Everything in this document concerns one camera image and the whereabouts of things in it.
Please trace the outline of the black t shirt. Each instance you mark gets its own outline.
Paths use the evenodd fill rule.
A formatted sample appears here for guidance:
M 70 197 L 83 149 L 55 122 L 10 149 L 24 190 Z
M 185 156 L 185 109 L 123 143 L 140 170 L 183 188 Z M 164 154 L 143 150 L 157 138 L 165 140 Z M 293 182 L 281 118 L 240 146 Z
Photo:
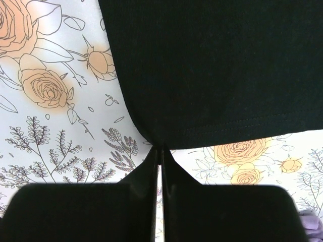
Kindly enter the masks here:
M 322 129 L 322 1 L 100 1 L 130 117 L 171 149 Z

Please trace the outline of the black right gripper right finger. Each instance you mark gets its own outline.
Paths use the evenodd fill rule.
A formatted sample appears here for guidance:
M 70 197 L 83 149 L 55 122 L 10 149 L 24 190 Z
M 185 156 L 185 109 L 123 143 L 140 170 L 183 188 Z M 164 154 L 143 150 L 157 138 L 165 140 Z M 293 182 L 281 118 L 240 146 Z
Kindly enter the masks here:
M 161 150 L 165 241 L 307 241 L 281 187 L 203 185 Z

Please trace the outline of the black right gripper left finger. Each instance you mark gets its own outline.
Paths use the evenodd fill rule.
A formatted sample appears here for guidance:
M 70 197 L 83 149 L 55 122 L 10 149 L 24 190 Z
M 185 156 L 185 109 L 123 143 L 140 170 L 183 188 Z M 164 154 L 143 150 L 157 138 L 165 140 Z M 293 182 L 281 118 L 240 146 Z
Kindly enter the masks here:
M 33 184 L 13 196 L 1 241 L 154 241 L 156 148 L 117 183 Z

